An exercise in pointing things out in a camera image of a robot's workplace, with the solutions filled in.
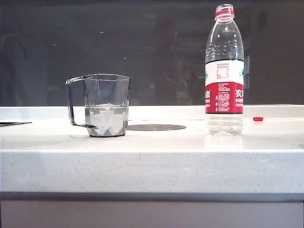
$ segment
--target plastic water bottle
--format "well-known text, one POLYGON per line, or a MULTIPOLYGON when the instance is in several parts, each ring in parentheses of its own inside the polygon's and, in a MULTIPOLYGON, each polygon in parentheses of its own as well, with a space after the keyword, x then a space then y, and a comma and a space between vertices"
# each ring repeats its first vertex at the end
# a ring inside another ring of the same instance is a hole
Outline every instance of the plastic water bottle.
POLYGON ((211 134, 243 130, 244 50, 231 4, 216 8, 206 46, 206 116, 211 134))

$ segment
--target red object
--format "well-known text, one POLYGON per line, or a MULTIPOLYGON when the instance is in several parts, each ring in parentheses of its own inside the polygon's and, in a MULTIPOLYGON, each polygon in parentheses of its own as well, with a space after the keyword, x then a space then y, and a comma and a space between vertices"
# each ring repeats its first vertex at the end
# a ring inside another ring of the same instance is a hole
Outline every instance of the red object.
POLYGON ((255 116, 255 117, 253 117, 253 120, 254 121, 263 121, 263 117, 261 117, 261 116, 255 116))
POLYGON ((234 11, 233 10, 222 10, 222 11, 220 11, 220 12, 217 12, 216 14, 215 14, 215 16, 218 16, 218 15, 221 15, 221 14, 232 14, 232 15, 234 15, 234 11))

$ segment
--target cup handle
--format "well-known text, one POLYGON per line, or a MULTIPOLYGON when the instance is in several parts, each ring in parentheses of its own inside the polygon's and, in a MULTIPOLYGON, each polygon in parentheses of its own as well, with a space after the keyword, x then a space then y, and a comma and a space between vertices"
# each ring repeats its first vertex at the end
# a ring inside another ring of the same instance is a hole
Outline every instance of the cup handle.
POLYGON ((76 81, 80 81, 80 80, 84 80, 84 78, 83 77, 75 77, 75 78, 72 78, 72 79, 69 79, 69 80, 66 81, 67 94, 68 94, 67 108, 68 108, 68 117, 69 117, 70 123, 73 126, 78 126, 78 127, 98 128, 98 127, 93 126, 93 125, 78 124, 78 123, 75 122, 74 108, 73 108, 73 96, 72 96, 72 83, 76 82, 76 81))

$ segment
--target red label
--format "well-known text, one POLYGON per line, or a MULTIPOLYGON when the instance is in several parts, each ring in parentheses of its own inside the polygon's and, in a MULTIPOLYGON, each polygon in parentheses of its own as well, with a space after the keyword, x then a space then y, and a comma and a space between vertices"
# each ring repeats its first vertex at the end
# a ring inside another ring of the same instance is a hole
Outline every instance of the red label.
POLYGON ((206 86, 206 113, 243 113, 244 86, 236 82, 215 82, 206 86))

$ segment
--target bottle label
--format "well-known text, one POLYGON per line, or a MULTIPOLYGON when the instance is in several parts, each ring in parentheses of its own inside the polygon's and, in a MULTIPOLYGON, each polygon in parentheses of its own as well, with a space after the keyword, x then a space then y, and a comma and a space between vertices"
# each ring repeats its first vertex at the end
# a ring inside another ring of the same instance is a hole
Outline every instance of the bottle label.
POLYGON ((205 65, 207 114, 243 113, 243 70, 241 60, 220 60, 205 65))

